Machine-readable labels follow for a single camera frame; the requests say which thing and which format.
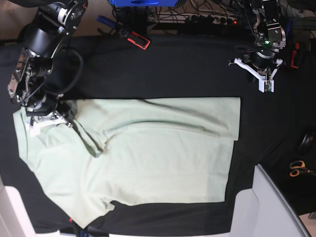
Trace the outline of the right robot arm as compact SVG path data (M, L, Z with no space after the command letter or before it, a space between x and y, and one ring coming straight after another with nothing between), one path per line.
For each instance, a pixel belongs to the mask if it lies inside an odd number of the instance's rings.
M40 5L26 32L7 90L11 102L25 108L25 127L31 136L40 134L47 126L72 125L74 115L59 99L78 82L84 61L77 50L63 45L77 29L87 7L86 0L54 0ZM54 68L53 58L63 51L78 58L78 71L63 88L49 88L47 78Z

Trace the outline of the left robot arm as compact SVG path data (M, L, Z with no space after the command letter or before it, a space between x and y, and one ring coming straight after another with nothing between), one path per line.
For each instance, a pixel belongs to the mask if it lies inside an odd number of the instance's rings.
M246 70L258 81L262 93L274 92L275 80L284 60L278 54L286 46L286 34L280 23L277 0L235 0L234 3L255 38L253 46L236 46L242 58L229 61Z

